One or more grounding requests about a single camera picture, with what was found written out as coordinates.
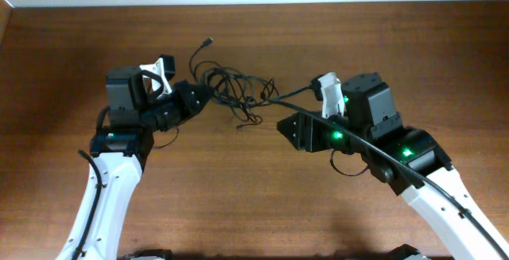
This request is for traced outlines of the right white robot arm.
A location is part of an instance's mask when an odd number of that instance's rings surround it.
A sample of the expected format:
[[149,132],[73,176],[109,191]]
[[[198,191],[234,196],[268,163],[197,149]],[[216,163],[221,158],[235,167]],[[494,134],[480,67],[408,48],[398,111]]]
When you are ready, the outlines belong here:
[[277,130],[295,149],[359,154],[366,170],[401,196],[455,259],[508,257],[507,241],[476,204],[451,158],[428,132],[404,126],[378,73],[342,82],[330,72],[309,89],[322,103],[320,111],[275,99],[293,110]]

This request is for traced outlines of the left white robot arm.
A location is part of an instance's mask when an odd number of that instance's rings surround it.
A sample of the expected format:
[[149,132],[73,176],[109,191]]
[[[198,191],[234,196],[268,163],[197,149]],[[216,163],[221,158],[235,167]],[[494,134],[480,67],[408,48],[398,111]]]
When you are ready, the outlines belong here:
[[116,68],[108,72],[108,104],[95,135],[80,156],[89,164],[84,196],[60,259],[115,259],[130,199],[144,173],[153,135],[176,129],[198,115],[211,98],[203,84],[169,84],[162,69]]

